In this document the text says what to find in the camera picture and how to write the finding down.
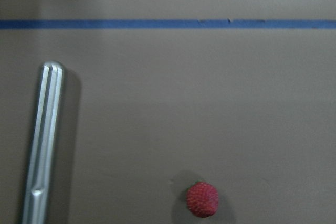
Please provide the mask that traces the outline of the red strawberry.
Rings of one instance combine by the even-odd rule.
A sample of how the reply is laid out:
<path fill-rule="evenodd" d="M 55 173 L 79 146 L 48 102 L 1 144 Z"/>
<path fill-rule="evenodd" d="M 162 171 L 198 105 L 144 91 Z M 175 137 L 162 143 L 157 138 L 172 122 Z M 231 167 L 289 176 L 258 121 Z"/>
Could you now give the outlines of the red strawberry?
<path fill-rule="evenodd" d="M 209 183 L 197 181 L 186 191 L 186 204 L 194 216 L 210 217 L 218 210 L 218 191 Z"/>

